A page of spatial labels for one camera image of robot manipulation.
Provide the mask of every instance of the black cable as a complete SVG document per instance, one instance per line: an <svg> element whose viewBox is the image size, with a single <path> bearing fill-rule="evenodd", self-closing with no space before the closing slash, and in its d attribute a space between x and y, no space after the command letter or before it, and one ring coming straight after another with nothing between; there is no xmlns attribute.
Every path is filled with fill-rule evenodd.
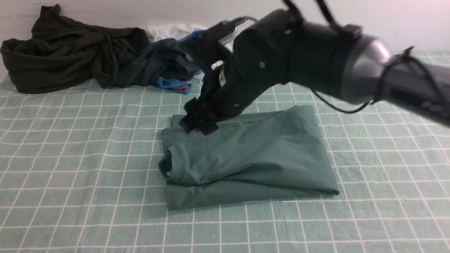
<svg viewBox="0 0 450 253"><path fill-rule="evenodd" d="M320 100L322 100L322 101L323 101L325 104L327 104L329 107L331 107L331 108L333 108L333 109L335 109L335 110L337 110L337 111L339 111L339 112L342 112L342 113L347 113L347 114L358 113L358 112L364 110L364 109L370 104L370 102L366 102L366 103L362 104L360 107L356 108L355 110L352 110L352 111L346 111L346 110L337 108L336 106L330 104L330 103L329 103L328 101L326 101L323 97L321 97L319 94L317 94L317 91L315 91L315 90L311 90L311 91L312 91L312 93L314 93L314 95L316 95Z"/></svg>
<svg viewBox="0 0 450 253"><path fill-rule="evenodd" d="M333 16L331 15L331 12L329 11L329 9L327 7L327 4L324 2L324 0L316 0L316 1L320 7L320 11L322 11L322 14L324 15L328 24L330 24L331 28L337 32L340 32L342 30L342 26L340 26L338 23L336 23Z"/></svg>
<svg viewBox="0 0 450 253"><path fill-rule="evenodd" d="M252 20L252 21L258 22L258 20L256 18L249 17L249 16L246 16L246 18L247 18L247 20Z"/></svg>
<svg viewBox="0 0 450 253"><path fill-rule="evenodd" d="M289 10L294 14L297 21L303 21L304 18L300 13L300 10L295 6L295 4L291 0L282 0L283 3L289 8Z"/></svg>
<svg viewBox="0 0 450 253"><path fill-rule="evenodd" d="M437 95L440 97L443 108L446 110L447 113L450 112L450 104L448 101L446 101L446 98L444 96L444 93L442 92L442 88L440 87L440 85L438 84L438 82L436 81L436 78L433 76L433 74L431 73L431 71L428 70L428 68L422 63L420 62L418 59L416 59L415 57L411 56L411 51L414 47L411 46L407 49L404 50L404 52L401 55L398 55L398 57L392 61L388 66L386 66L386 68L383 70L383 73L379 79L379 84L378 84L378 91L377 94L375 95L375 98L372 102L372 104L380 101L382 99L383 96L383 91L384 91L384 86L385 86L385 82L384 82L384 78L386 77L386 73L393 67L402 64L402 63L406 63L409 65L409 68L413 71L417 73L417 70L411 68L411 63L414 63L415 65L417 65L420 70L423 72L423 75L425 75L425 78L430 82L430 84L432 85L433 89L435 90L435 92L437 93Z"/></svg>

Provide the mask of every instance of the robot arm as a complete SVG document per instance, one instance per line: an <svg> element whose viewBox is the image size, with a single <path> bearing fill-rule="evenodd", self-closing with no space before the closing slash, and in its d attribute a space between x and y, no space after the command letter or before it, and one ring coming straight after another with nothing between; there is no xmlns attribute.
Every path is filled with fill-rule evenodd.
<svg viewBox="0 0 450 253"><path fill-rule="evenodd" d="M363 104L361 109L388 101L450 126L449 69L422 64L410 49L391 55L361 27L338 25L323 0L317 2L328 26L306 22L290 0L283 1L288 9L275 10L240 33L232 53L223 38L246 17L219 23L183 43L205 72L200 96L184 107L187 115L180 124L186 132L208 135L217 122L241 114L270 87L289 82ZM211 69L219 60L224 63Z"/></svg>

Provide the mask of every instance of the folded t-shirt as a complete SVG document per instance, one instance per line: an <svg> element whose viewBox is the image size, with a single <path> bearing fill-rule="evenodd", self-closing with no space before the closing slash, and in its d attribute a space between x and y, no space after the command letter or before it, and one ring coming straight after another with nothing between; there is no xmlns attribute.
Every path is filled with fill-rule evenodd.
<svg viewBox="0 0 450 253"><path fill-rule="evenodd" d="M241 114L208 136L182 117L162 130L168 210L339 194L312 106Z"/></svg>

